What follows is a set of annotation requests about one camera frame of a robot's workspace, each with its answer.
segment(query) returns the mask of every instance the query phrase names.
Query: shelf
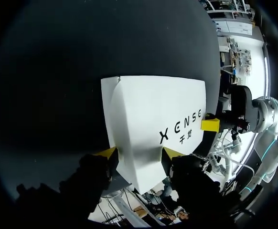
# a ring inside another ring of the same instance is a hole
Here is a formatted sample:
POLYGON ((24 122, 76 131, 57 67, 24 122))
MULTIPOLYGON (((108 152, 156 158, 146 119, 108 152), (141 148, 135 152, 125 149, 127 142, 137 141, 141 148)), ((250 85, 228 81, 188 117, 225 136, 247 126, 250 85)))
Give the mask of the shelf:
POLYGON ((249 14, 249 12, 245 11, 236 11, 236 10, 207 10, 207 13, 244 13, 249 14))

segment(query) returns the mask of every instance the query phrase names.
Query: desk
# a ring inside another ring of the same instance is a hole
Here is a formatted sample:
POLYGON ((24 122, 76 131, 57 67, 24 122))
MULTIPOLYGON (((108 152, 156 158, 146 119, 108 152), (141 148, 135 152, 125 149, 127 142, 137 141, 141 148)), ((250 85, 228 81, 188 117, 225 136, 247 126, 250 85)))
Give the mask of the desk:
POLYGON ((57 190, 82 155, 108 148, 101 78, 204 80, 216 111, 219 48, 198 1, 104 2, 29 3, 2 38, 0 178, 13 197, 20 183, 57 190))

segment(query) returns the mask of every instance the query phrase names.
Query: wire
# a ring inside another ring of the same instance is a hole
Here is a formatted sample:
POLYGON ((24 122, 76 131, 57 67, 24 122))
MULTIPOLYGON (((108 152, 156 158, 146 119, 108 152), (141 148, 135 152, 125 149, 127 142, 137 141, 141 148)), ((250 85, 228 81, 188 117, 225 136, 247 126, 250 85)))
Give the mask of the wire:
POLYGON ((229 130, 224 134, 224 137, 223 137, 223 139, 222 139, 222 151, 223 151, 224 155, 226 155, 227 157, 228 157, 228 155, 227 155, 226 152, 224 151, 224 140, 226 139, 226 136, 227 136, 227 134, 229 134, 230 130, 231 130, 231 129, 229 129, 229 130))
POLYGON ((115 209, 115 207, 110 203, 110 201, 108 200, 108 199, 106 199, 107 200, 107 202, 108 202, 108 206, 109 205, 111 205, 111 207, 115 210, 115 212, 117 213, 117 215, 119 215, 119 213, 118 213, 118 211, 115 209))
POLYGON ((254 177, 255 177, 255 171, 254 171, 254 169, 253 169, 251 166, 248 166, 248 165, 242 164, 242 163, 240 163, 240 162, 237 162, 237 161, 231 159, 230 157, 227 157, 227 158, 228 158, 229 160, 231 160, 232 162, 234 162, 235 164, 237 164, 237 165, 239 165, 239 166, 246 167, 246 168, 248 168, 248 169, 250 169, 250 170, 252 171, 253 175, 252 175, 252 177, 251 177, 249 183, 246 185, 246 187, 247 187, 247 186, 252 182, 252 180, 253 180, 254 177))
POLYGON ((125 188, 124 188, 123 190, 124 190, 124 193, 125 193, 126 199, 127 199, 127 201, 128 201, 129 208, 132 210, 131 205, 130 205, 129 200, 128 200, 128 196, 127 196, 126 191, 125 191, 125 188))
POLYGON ((110 219, 111 219, 111 216, 110 216, 110 214, 108 213, 108 212, 105 212, 105 215, 107 216, 107 218, 108 218, 108 223, 111 225, 111 222, 110 222, 110 219))
POLYGON ((229 160, 231 160, 231 161, 234 162, 235 164, 250 169, 250 170, 252 171, 252 173, 253 173, 253 176, 255 176, 255 171, 254 171, 254 169, 253 169, 251 166, 248 166, 248 165, 242 164, 242 163, 240 163, 240 162, 237 162, 237 161, 231 159, 229 156, 224 156, 224 155, 222 155, 222 154, 217 154, 217 155, 220 156, 220 157, 228 158, 229 160))
POLYGON ((106 221, 109 221, 109 219, 105 216, 104 212, 102 211, 102 209, 101 209, 100 205, 99 205, 99 204, 97 204, 97 205, 98 205, 99 209, 101 210, 101 212, 102 212, 102 214, 103 214, 104 218, 106 219, 106 221))

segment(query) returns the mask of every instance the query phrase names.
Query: xense logo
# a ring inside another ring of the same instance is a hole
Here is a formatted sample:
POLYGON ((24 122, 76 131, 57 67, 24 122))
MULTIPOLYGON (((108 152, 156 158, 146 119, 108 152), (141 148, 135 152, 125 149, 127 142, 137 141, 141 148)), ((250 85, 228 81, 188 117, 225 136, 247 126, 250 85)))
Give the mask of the xense logo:
MULTIPOLYGON (((198 116, 199 118, 201 117, 201 109, 198 111, 197 116, 198 116)), ((185 129, 187 126, 189 126, 190 121, 192 121, 192 123, 194 123, 194 122, 196 121, 196 112, 194 112, 194 113, 192 114, 192 120, 190 120, 190 116, 185 117, 185 119, 184 119, 184 129, 185 129)), ((178 122, 175 124, 174 132, 175 132, 176 134, 178 134, 178 133, 181 131, 180 128, 181 128, 181 122, 178 121, 178 122)), ((159 134, 160 134, 160 136, 161 136, 160 144, 162 144, 164 138, 165 138, 166 140, 169 140, 169 137, 168 137, 168 130, 169 130, 169 128, 167 127, 164 133, 162 133, 162 131, 159 132, 159 134)), ((190 129, 190 130, 188 131, 188 139, 191 137, 191 133, 192 133, 192 130, 190 129)), ((185 137, 185 135, 183 135, 183 136, 180 137, 180 142, 181 142, 181 144, 182 144, 183 140, 185 140, 184 137, 185 137)))

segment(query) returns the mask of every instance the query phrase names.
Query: white cable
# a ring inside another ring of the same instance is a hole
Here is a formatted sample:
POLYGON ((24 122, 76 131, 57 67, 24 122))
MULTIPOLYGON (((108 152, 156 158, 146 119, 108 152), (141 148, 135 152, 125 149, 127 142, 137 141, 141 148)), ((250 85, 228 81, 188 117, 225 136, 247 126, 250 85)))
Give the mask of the white cable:
POLYGON ((223 137, 223 139, 222 139, 222 151, 223 151, 224 155, 226 155, 228 158, 229 158, 229 155, 227 155, 227 153, 224 151, 224 140, 226 139, 226 136, 227 136, 227 134, 229 134, 230 130, 231 130, 231 129, 229 129, 229 130, 225 133, 225 135, 224 135, 224 137, 223 137))
POLYGON ((235 164, 237 164, 237 165, 239 165, 239 166, 246 167, 246 168, 248 168, 248 169, 250 169, 250 170, 252 171, 253 175, 252 175, 252 177, 251 177, 249 183, 246 185, 246 187, 247 187, 247 186, 252 182, 252 180, 253 180, 254 177, 255 177, 255 171, 254 171, 254 169, 253 169, 251 166, 242 164, 242 163, 237 162, 237 161, 235 161, 235 160, 233 160, 233 159, 231 159, 231 158, 229 158, 229 160, 231 160, 232 162, 234 162, 235 164))

